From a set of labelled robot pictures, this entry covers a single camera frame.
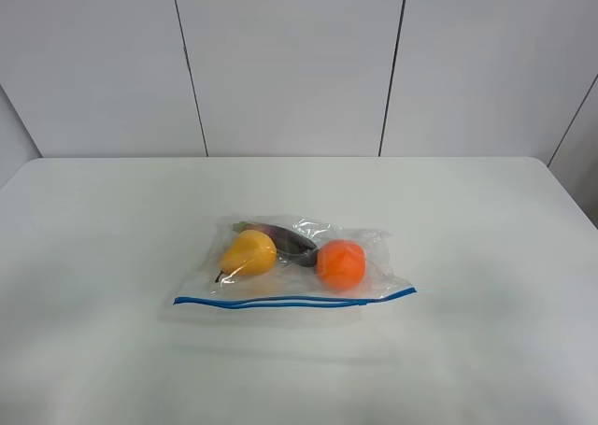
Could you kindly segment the clear zip bag blue seal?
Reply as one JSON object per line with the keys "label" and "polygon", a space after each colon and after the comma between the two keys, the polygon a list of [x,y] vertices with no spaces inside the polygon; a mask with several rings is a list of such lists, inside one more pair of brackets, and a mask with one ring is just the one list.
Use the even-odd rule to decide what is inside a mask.
{"label": "clear zip bag blue seal", "polygon": [[[302,267],[282,260],[259,276],[225,276],[214,280],[220,259],[239,235],[239,221],[277,225],[302,234],[319,248],[333,240],[359,244],[365,253],[363,282],[351,290],[333,291],[320,281],[316,265]],[[177,305],[205,305],[228,310],[268,307],[342,308],[380,304],[415,293],[415,287],[396,275],[391,266],[388,235],[377,229],[348,229],[302,217],[226,217],[216,223],[216,232],[205,258],[181,283],[174,297]]]}

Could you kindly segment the purple eggplant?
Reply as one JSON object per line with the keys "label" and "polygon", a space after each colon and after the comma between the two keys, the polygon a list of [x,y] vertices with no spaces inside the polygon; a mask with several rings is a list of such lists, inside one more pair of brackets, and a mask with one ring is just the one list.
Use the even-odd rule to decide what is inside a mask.
{"label": "purple eggplant", "polygon": [[233,225],[236,233],[246,230],[258,231],[269,236],[275,244],[278,256],[302,267],[314,267],[318,259],[318,246],[309,238],[289,229],[267,223],[239,221]]}

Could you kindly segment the yellow pear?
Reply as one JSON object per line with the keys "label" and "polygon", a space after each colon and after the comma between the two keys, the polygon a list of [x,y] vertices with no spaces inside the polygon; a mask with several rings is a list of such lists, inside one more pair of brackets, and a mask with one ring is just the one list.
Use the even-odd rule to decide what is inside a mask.
{"label": "yellow pear", "polygon": [[220,259],[220,271],[214,282],[225,276],[259,276],[269,272],[277,262],[278,250],[265,233],[241,232]]}

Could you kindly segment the orange fruit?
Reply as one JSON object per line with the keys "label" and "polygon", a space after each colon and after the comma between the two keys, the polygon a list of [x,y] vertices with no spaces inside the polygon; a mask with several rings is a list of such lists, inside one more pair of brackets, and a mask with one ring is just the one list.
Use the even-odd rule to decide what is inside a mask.
{"label": "orange fruit", "polygon": [[319,250],[316,272],[329,290],[354,289],[363,282],[365,271],[365,253],[356,242],[333,240]]}

